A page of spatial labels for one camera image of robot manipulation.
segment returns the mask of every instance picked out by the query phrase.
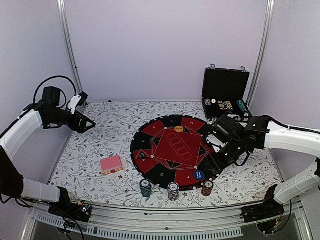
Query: vertical metal pole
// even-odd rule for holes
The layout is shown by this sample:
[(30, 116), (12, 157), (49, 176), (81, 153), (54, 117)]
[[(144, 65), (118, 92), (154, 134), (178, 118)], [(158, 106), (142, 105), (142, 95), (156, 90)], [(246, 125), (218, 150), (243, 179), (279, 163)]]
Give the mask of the vertical metal pole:
[(81, 92), (83, 92), (83, 87), (82, 87), (82, 84), (80, 81), (76, 58), (75, 58), (75, 54), (74, 54), (72, 44), (71, 44), (65, 0), (57, 0), (57, 4), (58, 4), (58, 12), (59, 12), (59, 17), (60, 17), (60, 22), (61, 22), (61, 27), (62, 27), (62, 33), (64, 36), (64, 42), (66, 45), (66, 50), (67, 50), (67, 53), (69, 56), (69, 61), (71, 64), (71, 69), (72, 69), (72, 73), (73, 73), (73, 77), (74, 77), (74, 81), (75, 81), (75, 86), (77, 88), (76, 90), (78, 91), (78, 93), (81, 93)]
[(265, 57), (267, 42), (268, 42), (270, 28), (271, 28), (272, 16), (274, 13), (274, 6), (275, 6), (275, 0), (268, 0), (266, 13), (265, 13), (264, 28), (263, 28), (259, 56), (258, 56), (258, 60), (256, 62), (256, 66), (255, 66), (253, 78), (252, 78), (252, 84), (251, 84), (248, 98), (246, 101), (246, 104), (249, 108), (250, 108), (252, 101), (254, 99), (254, 96), (255, 96), (255, 92), (257, 89), (257, 85), (258, 85), (258, 81), (259, 81), (259, 77), (260, 77), (260, 73), (261, 73), (261, 68), (263, 65), (263, 60)]

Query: white wall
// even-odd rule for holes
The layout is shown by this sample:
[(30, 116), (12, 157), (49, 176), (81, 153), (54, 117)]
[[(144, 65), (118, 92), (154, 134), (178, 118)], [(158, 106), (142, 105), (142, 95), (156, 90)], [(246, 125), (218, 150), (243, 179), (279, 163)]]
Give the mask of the white wall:
[(252, 74), (267, 0), (66, 1), (90, 101), (201, 99), (204, 68)]
[[(276, 0), (270, 38), (251, 110), (296, 126), (320, 129), (320, 1)], [(274, 150), (287, 180), (315, 157)], [(320, 236), (320, 192), (301, 196), (314, 239)]]
[[(36, 87), (53, 75), (72, 77), (54, 0), (0, 1), (0, 132), (33, 100)], [(51, 82), (72, 97), (63, 80)], [(38, 130), (20, 149), (14, 164), (26, 178), (47, 183), (70, 131)], [(0, 239), (18, 240), (26, 210), (11, 200), (0, 204)]]

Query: aluminum frame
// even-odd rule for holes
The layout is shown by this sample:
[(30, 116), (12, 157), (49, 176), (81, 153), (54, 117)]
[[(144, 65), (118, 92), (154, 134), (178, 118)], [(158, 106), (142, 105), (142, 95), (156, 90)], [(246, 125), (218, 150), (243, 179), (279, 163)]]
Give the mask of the aluminum frame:
[(256, 89), (258, 86), (258, 82), (259, 82), (259, 78), (260, 78), (260, 74), (261, 74), (261, 69), (262, 69), (262, 65), (263, 65), (263, 61), (264, 61), (264, 57), (265, 57), (265, 53), (266, 53), (266, 49), (267, 49), (267, 43), (268, 43), (268, 38), (269, 38), (269, 34), (270, 34), (272, 18), (273, 18), (273, 14), (274, 14), (274, 7), (275, 7), (275, 0), (268, 0), (258, 60), (256, 62), (256, 66), (255, 66), (255, 69), (253, 72), (253, 77), (252, 77), (252, 83), (251, 83), (248, 97), (246, 100), (246, 105), (248, 106), (248, 108), (250, 108), (250, 106), (253, 102), (255, 92), (256, 92)]
[[(268, 218), (258, 222), (245, 223), (239, 217), (241, 208), (242, 206), (229, 206), (178, 210), (117, 207), (103, 204), (103, 206), (94, 205), (89, 223), (80, 222), (80, 225), (85, 235), (108, 239), (118, 239), (119, 237), (116, 238), (115, 236), (120, 236), (121, 234), (133, 234), (136, 239), (139, 239), (137, 236), (141, 236), (142, 238), (143, 236), (148, 236), (149, 239), (151, 239), (150, 236), (154, 236), (154, 239), (156, 239), (156, 236), (163, 236), (163, 239), (170, 240), (171, 236), (188, 235), (197, 235), (198, 239), (202, 239), (200, 236), (204, 236), (205, 239), (206, 236), (208, 237), (208, 234), (226, 233), (244, 226), (274, 219)], [(285, 215), (288, 215), (290, 204), (286, 204), (284, 208)], [(313, 237), (307, 217), (298, 197), (292, 200), (292, 216), (296, 217), (297, 228), (302, 239), (312, 240)], [(63, 225), (61, 217), (48, 213), (48, 206), (37, 204), (30, 214), (28, 224), (25, 227), (27, 231), (24, 231), (22, 240), (31, 240), (32, 229), (36, 221), (58, 228), (62, 228)]]
[(64, 42), (65, 42), (66, 50), (68, 53), (68, 57), (69, 57), (69, 61), (70, 61), (70, 65), (71, 65), (71, 69), (72, 69), (72, 73), (73, 73), (73, 78), (75, 80), (75, 87), (76, 87), (78, 93), (82, 93), (84, 90), (83, 90), (82, 83), (80, 80), (76, 57), (75, 57), (75, 53), (74, 53), (72, 43), (71, 43), (65, 0), (57, 0), (57, 6), (58, 6), (58, 12), (59, 12), (59, 17), (60, 17)]

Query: poker chip stack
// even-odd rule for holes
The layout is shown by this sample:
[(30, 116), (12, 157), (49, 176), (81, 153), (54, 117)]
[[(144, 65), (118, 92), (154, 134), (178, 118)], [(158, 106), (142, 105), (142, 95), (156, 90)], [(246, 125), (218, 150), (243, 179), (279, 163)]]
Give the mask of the poker chip stack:
[(205, 197), (210, 196), (213, 188), (214, 188), (214, 183), (212, 181), (204, 182), (202, 190), (201, 190), (202, 195)]
[(175, 201), (179, 197), (179, 184), (171, 182), (168, 185), (168, 198), (170, 201)]
[(151, 183), (148, 179), (143, 179), (140, 181), (140, 190), (142, 193), (142, 196), (144, 197), (150, 197), (152, 190), (151, 190)]

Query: white patterned surface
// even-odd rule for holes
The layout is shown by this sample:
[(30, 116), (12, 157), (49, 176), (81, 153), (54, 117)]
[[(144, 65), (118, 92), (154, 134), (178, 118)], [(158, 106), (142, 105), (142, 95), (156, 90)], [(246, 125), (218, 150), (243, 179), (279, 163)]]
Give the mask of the white patterned surface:
[[(179, 199), (172, 202), (168, 200), (168, 191), (155, 185), (152, 185), (151, 197), (143, 197), (139, 187), (143, 178), (130, 157), (131, 140), (146, 122), (172, 114), (206, 119), (200, 102), (89, 104), (85, 115), (97, 125), (84, 134), (72, 134), (49, 184), (66, 188), (73, 199), (94, 203), (149, 208), (197, 208), (261, 201), (268, 187), (281, 181), (270, 153), (256, 150), (244, 166), (231, 165), (226, 168), (214, 181), (212, 193), (208, 197), (202, 196), (199, 188), (181, 191)], [(128, 168), (103, 176), (100, 160), (114, 155), (125, 159)]]

